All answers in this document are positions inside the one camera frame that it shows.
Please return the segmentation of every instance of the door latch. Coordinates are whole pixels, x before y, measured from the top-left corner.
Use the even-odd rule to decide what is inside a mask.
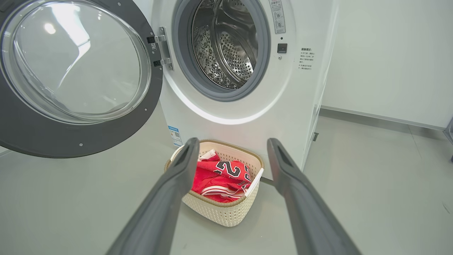
[[[148,43],[150,44],[159,44],[160,55],[162,56],[161,60],[153,62],[154,67],[167,65],[170,70],[173,70],[173,64],[170,56],[170,49],[167,40],[167,31],[165,27],[159,28],[159,35],[148,37]]]

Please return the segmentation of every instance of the control label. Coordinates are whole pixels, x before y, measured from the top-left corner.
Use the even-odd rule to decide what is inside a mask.
[[[182,146],[183,141],[181,140],[181,134],[179,134],[179,130],[177,128],[170,127],[170,126],[169,126],[169,130],[170,130],[171,138],[173,140],[173,144],[176,146]]]
[[[272,10],[272,16],[274,17],[274,27],[276,34],[282,34],[286,32],[284,25],[284,14],[281,0],[269,0],[270,9]]]
[[[311,48],[302,48],[299,58],[299,70],[311,71],[314,62],[315,53]]]

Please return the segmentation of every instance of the woven basket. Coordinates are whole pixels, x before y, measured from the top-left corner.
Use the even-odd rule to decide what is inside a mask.
[[[165,165],[165,171],[171,161],[176,157],[182,147],[176,150]],[[216,150],[222,161],[240,161],[250,168],[251,185],[246,194],[240,199],[230,203],[219,203],[193,191],[189,191],[184,197],[184,204],[188,205],[197,213],[225,227],[238,225],[246,216],[255,200],[260,186],[260,178],[264,171],[264,163],[261,158],[242,148],[234,145],[213,140],[200,141],[199,157],[210,150]]]

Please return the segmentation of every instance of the baseboard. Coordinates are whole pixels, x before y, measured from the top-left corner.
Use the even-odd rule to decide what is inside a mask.
[[[390,118],[390,117],[385,117],[385,116],[380,116],[380,115],[374,115],[374,114],[370,114],[370,113],[362,113],[362,112],[346,110],[346,109],[341,109],[341,108],[336,108],[336,107],[321,105],[321,109],[337,111],[337,112],[342,112],[342,113],[350,113],[350,114],[355,114],[355,115],[360,115],[360,116],[365,116],[365,117],[370,117],[370,118],[377,118],[377,119],[407,124],[407,125],[421,127],[421,128],[429,128],[429,129],[440,130],[440,131],[445,130],[445,127],[431,126],[431,125],[427,125],[427,124],[423,124],[423,123],[417,123],[417,122],[412,122],[412,121],[407,121],[407,120],[402,120],[402,119],[397,119],[397,118]]]

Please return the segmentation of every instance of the front-load washing machine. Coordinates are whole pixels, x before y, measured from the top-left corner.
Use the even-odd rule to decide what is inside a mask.
[[[268,162],[275,137],[302,167],[337,10],[336,0],[2,1],[0,146],[101,152],[160,98],[175,145],[216,139]]]

